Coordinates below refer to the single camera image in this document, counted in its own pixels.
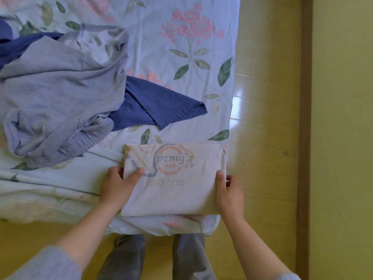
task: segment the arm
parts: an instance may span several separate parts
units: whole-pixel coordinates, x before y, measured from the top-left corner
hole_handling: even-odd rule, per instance
[[[217,172],[217,204],[232,238],[245,276],[250,280],[273,280],[291,273],[244,219],[244,195],[241,182]]]
[[[125,181],[119,174],[122,171],[120,167],[109,169],[102,183],[98,205],[56,243],[82,270],[91,261],[114,216],[127,203],[144,169],[138,169]]]

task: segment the gray sleeve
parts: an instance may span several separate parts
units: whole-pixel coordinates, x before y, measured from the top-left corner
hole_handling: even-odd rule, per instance
[[[82,271],[64,251],[47,246],[5,280],[79,280]]]
[[[294,273],[289,273],[289,274],[281,275],[276,280],[301,280],[301,279],[298,277],[298,275]]]

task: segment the floral bed sheet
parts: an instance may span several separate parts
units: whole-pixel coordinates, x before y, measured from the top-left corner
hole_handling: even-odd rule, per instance
[[[18,35],[65,33],[80,23],[116,25],[130,35],[126,73],[206,104],[208,113],[160,131],[141,125],[110,133],[87,153],[30,169],[0,136],[0,218],[13,222],[75,223],[98,201],[111,166],[123,163],[123,145],[219,141],[227,147],[232,108],[240,0],[0,0],[0,17]],[[108,233],[203,233],[218,215],[115,217]]]

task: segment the brown baseboard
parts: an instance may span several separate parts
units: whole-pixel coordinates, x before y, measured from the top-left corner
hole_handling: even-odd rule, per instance
[[[296,273],[309,280],[310,264],[310,149],[313,0],[302,0],[301,89],[299,120]]]

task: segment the yellow floor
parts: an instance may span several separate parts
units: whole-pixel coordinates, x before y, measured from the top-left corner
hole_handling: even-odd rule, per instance
[[[228,173],[245,187],[245,217],[292,270],[295,267],[301,0],[241,0]],[[0,221],[0,279],[52,244],[64,224]],[[111,250],[106,237],[84,279]],[[143,279],[171,279],[172,237],[147,237]],[[226,227],[206,239],[218,279],[244,279]]]

